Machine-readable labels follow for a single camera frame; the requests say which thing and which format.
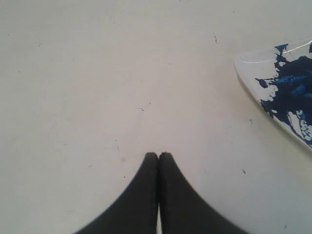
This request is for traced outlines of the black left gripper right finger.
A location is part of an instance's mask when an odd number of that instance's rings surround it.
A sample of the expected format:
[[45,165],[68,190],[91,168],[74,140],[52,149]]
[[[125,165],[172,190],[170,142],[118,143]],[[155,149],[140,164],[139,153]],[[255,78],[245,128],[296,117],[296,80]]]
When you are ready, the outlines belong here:
[[245,234],[214,210],[189,184],[171,153],[158,160],[161,231],[164,234]]

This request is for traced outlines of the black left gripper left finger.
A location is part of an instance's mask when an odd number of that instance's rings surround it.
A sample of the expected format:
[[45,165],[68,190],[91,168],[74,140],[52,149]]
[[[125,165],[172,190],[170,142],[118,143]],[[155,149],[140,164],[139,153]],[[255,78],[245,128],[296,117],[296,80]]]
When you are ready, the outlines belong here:
[[127,188],[78,234],[155,234],[158,213],[158,157],[146,153]]

